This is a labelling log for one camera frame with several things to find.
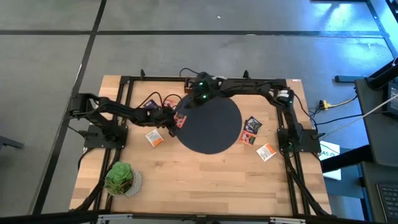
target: green plant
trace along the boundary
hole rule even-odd
[[[114,195],[124,195],[132,185],[133,175],[128,163],[116,162],[105,178],[105,188]]]

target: gray floor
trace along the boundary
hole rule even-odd
[[[373,1],[398,49],[397,23],[383,1]],[[100,0],[0,2],[0,29],[88,29]],[[365,3],[306,0],[113,0],[100,30],[377,30]],[[0,135],[25,142],[23,150],[0,152],[0,216],[29,213],[87,36],[0,35]],[[309,107],[355,95],[335,75],[368,76],[392,60],[382,39],[338,37],[157,35],[97,36],[80,92],[97,93],[102,76],[177,75],[182,67],[212,75],[300,78]],[[317,115],[317,121],[358,114],[358,102]],[[322,126],[328,132],[348,121]],[[85,128],[85,122],[72,122]],[[363,122],[327,141],[343,147],[367,143]],[[67,133],[44,212],[63,212],[73,192],[83,140]],[[333,213],[363,219],[359,200],[330,196]]]

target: black circular mat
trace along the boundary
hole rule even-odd
[[[242,128],[238,106],[229,98],[213,98],[195,109],[185,109],[189,97],[178,104],[177,112],[187,116],[177,137],[189,149],[216,154],[235,143]]]

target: computer keyboard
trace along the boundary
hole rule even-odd
[[[378,184],[380,199],[388,223],[398,223],[398,185]]]

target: wooden tabletop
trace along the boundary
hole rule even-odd
[[[99,96],[116,99],[120,76],[105,75]],[[287,80],[307,108],[300,80]],[[150,93],[163,97],[175,93],[184,96],[183,82],[135,81],[130,106],[138,106]],[[126,97],[127,87],[122,102]],[[152,98],[158,104],[158,97]],[[171,138],[167,129],[158,129],[164,142],[152,147],[145,134],[154,128],[138,127],[130,122],[126,148],[120,160],[142,174],[142,188],[131,198],[113,199],[113,212],[217,214],[217,215],[292,215],[283,157],[277,153],[263,162],[256,150],[269,143],[278,149],[275,107],[261,96],[237,95],[231,98],[239,107],[242,120],[250,116],[263,125],[256,141],[247,146],[238,140],[218,154],[201,154]],[[311,128],[309,118],[294,103],[297,119]],[[320,163],[314,155],[301,153],[305,184],[327,212],[331,212]],[[104,149],[94,149],[81,162],[70,208],[79,206],[96,185],[100,176]],[[300,191],[295,186],[298,209],[303,213]]]

